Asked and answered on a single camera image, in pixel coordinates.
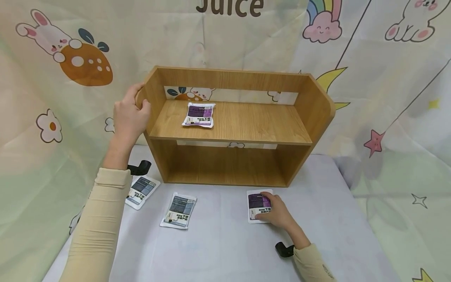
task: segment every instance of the yellow crescent moon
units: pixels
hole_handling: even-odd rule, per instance
[[[342,109],[342,108],[346,107],[349,104],[350,103],[335,103],[335,110]]]
[[[329,87],[331,86],[332,82],[334,82],[334,80],[342,72],[344,72],[345,69],[347,69],[347,67],[346,68],[334,69],[334,70],[328,71],[325,74],[322,74],[320,77],[318,77],[316,79],[316,81],[318,81],[319,85],[321,85],[321,87],[324,89],[324,91],[328,92],[329,91]],[[336,110],[342,109],[342,108],[346,107],[349,104],[350,103],[335,103],[335,109]]]

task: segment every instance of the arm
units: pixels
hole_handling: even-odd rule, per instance
[[[283,228],[295,245],[294,257],[296,266],[305,282],[336,282],[330,270],[321,258],[315,244],[311,244],[302,228],[296,223],[285,203],[279,195],[262,192],[271,201],[272,209],[269,213],[261,213],[256,219],[268,221]]]
[[[147,100],[141,110],[135,105],[134,97],[142,86],[132,86],[124,99],[115,103],[115,135],[75,229],[60,282],[109,280],[125,198],[132,182],[127,164],[150,115]]]

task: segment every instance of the rainbow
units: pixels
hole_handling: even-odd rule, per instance
[[[337,21],[341,12],[341,0],[309,0],[307,12],[310,15],[310,25],[315,17],[324,11],[332,14],[332,21]]]

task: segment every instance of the right hand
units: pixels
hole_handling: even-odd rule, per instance
[[[258,220],[270,222],[271,224],[287,229],[293,224],[297,224],[285,206],[285,203],[279,195],[273,195],[268,192],[261,192],[263,196],[271,201],[271,211],[269,213],[259,213],[255,216]]]
[[[143,83],[132,85],[122,101],[114,104],[115,137],[124,145],[133,146],[149,120],[150,103],[144,99],[142,109],[138,109],[135,103],[135,96],[143,86]]]

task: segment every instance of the wooden shelf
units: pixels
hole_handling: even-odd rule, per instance
[[[183,127],[188,102],[164,86],[297,92],[294,105],[215,102],[212,129]],[[147,99],[146,137],[164,182],[288,187],[335,115],[309,74],[155,67],[136,96]],[[275,150],[179,146],[177,140],[277,144]]]
[[[214,126],[182,126],[188,101],[167,100],[150,132],[152,139],[311,145],[294,106],[215,102]]]

